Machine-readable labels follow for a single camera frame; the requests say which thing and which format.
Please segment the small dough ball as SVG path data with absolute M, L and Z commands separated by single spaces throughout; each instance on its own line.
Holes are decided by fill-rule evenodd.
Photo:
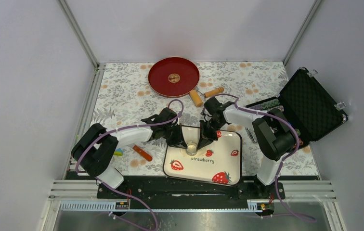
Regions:
M 197 144 L 195 142 L 188 143 L 185 152 L 189 156 L 195 156 L 198 152 Z

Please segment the strawberry pattern rectangular tray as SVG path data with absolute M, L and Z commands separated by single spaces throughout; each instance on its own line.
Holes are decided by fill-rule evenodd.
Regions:
M 183 126 L 186 143 L 198 143 L 200 128 Z M 198 150 L 195 156 L 185 149 L 167 147 L 163 171 L 166 176 L 223 185 L 235 185 L 242 172 L 242 137 L 236 132 L 217 131 L 219 139 Z

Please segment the wooden dough roller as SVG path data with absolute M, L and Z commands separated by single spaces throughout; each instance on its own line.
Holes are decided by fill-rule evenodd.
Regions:
M 202 99 L 210 98 L 211 96 L 214 96 L 214 95 L 217 95 L 217 94 L 223 93 L 223 92 L 224 92 L 224 88 L 219 87 L 219 88 L 213 89 L 213 90 L 205 92 L 205 93 L 201 93 L 198 90 L 191 90 L 188 94 L 189 94 L 191 100 L 193 101 L 195 107 L 201 107 L 204 104 Z

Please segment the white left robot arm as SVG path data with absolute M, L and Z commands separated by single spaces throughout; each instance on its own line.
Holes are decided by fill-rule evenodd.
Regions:
M 158 115 L 144 118 L 135 125 L 111 131 L 95 123 L 72 148 L 71 156 L 76 160 L 77 168 L 83 168 L 90 177 L 109 187 L 114 197 L 123 197 L 127 193 L 124 177 L 110 163 L 115 150 L 160 138 L 164 138 L 170 147 L 186 149 L 182 126 L 178 122 L 180 116 L 181 113 L 164 108 Z

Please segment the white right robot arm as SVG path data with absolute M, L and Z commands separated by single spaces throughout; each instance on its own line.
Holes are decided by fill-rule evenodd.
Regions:
M 276 108 L 263 111 L 240 107 L 237 101 L 221 103 L 215 96 L 204 103 L 204 110 L 209 118 L 200 120 L 198 149 L 217 141 L 217 131 L 226 124 L 253 127 L 263 153 L 263 161 L 256 174 L 259 182 L 255 183 L 254 192 L 260 198 L 268 197 L 273 192 L 272 183 L 278 180 L 284 160 L 300 146 L 299 136 L 283 112 Z

